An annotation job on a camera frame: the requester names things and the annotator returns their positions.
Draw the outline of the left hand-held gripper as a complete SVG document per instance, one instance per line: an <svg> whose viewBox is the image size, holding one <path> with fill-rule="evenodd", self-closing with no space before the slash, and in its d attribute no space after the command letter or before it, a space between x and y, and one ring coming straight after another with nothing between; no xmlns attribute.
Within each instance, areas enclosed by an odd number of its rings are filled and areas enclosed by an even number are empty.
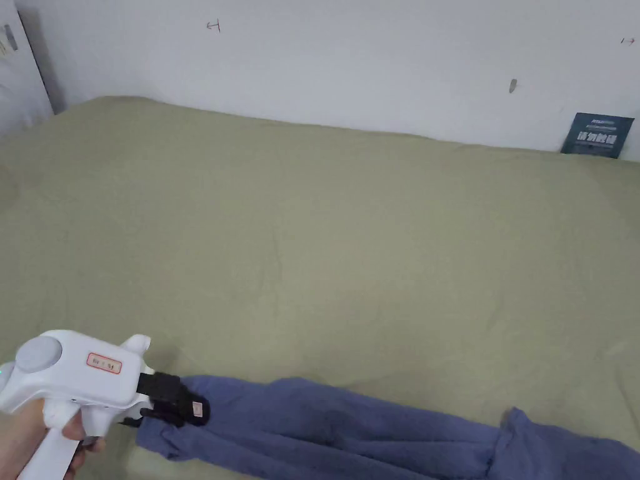
<svg viewBox="0 0 640 480"><path fill-rule="evenodd" d="M18 479L63 479L78 454L113 424L152 418L182 428L209 421L208 401L179 378L149 367L151 339L135 334L111 344L72 330L26 341L1 373L1 410L15 414L42 400L45 434Z"/></svg>

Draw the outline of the person's left hand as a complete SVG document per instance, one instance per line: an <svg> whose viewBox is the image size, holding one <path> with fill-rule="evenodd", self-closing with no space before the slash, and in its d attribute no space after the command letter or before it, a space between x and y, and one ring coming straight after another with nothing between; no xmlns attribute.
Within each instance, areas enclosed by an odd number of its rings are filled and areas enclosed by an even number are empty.
<svg viewBox="0 0 640 480"><path fill-rule="evenodd" d="M44 399L25 404L15 414L1 418L1 479L17 479L48 433L44 422ZM85 437L80 412L64 427L70 439L82 441ZM74 454L63 479L74 479L84 464L88 452L98 453L106 445L103 437L84 446Z"/></svg>

